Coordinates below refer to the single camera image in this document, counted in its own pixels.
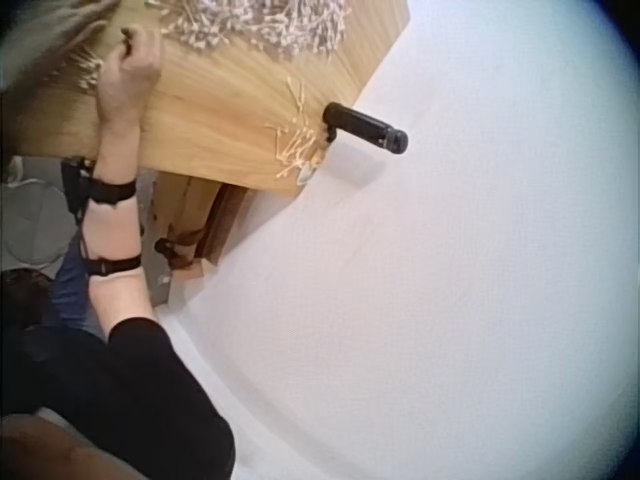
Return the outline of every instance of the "hand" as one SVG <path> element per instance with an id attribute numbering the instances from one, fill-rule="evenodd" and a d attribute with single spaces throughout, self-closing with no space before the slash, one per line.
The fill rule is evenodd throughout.
<path id="1" fill-rule="evenodd" d="M 0 92 L 22 97 L 64 55 L 102 30 L 120 0 L 31 0 L 0 42 Z"/>
<path id="2" fill-rule="evenodd" d="M 98 113 L 103 128 L 126 132 L 140 125 L 164 60 L 157 29 L 134 25 L 123 29 L 127 41 L 105 59 L 98 79 Z"/>

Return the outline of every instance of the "wooden tabletop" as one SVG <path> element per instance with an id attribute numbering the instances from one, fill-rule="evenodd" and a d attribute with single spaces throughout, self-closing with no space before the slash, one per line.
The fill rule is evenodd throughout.
<path id="1" fill-rule="evenodd" d="M 322 112 L 332 101 L 351 106 L 409 21 L 406 0 L 351 0 L 347 38 L 331 60 L 303 53 L 274 60 L 241 38 L 214 52 L 194 52 L 167 39 L 166 65 L 143 124 L 141 164 L 251 189 L 296 195 L 296 175 L 276 178 L 275 133 L 296 114 L 287 78 L 303 81 L 310 126 L 324 137 Z M 158 11 L 123 0 L 92 47 L 105 55 L 131 23 L 158 25 Z M 66 75 L 40 89 L 19 122 L 23 155 L 93 158 L 95 99 Z"/>

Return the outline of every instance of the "person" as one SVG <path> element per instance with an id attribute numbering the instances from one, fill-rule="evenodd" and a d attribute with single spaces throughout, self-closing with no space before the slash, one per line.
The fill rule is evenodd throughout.
<path id="1" fill-rule="evenodd" d="M 117 2 L 88 7 L 104 13 L 107 4 Z M 84 19 L 82 32 L 95 28 L 86 26 L 93 15 Z M 99 153 L 78 241 L 67 255 L 76 271 L 83 269 L 84 280 L 72 282 L 84 290 L 76 296 L 80 307 L 69 297 L 54 302 L 52 321 L 24 329 L 24 322 L 5 318 L 12 312 L 3 296 L 2 478 L 201 480 L 233 472 L 229 424 L 175 353 L 150 304 L 135 179 L 141 121 L 164 47 L 156 29 L 132 25 L 123 33 L 100 72 Z M 106 341 L 81 328 L 83 298 Z M 43 408 L 76 433 L 52 422 L 51 413 L 34 416 Z"/>

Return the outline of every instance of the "white wall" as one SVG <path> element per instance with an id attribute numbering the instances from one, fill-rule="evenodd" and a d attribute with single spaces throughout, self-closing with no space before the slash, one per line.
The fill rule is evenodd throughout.
<path id="1" fill-rule="evenodd" d="M 637 418 L 636 67 L 586 1 L 412 15 L 358 104 L 408 153 L 341 135 L 165 321 L 274 478 L 600 478 Z"/>

